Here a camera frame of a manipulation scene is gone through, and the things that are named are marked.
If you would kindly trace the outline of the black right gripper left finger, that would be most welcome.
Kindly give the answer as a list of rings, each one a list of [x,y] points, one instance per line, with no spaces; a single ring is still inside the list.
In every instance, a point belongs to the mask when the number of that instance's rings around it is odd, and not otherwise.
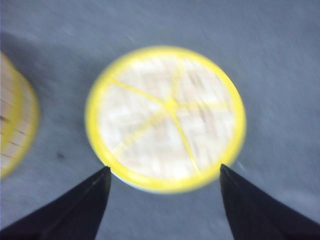
[[[94,240],[111,188],[103,167],[80,184],[0,231],[2,240]]]

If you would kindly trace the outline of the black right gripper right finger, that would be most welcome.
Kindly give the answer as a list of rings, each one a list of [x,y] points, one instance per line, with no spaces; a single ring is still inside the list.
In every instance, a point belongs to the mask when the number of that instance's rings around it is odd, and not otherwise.
[[[225,214],[235,240],[318,240],[320,225],[220,166]]]

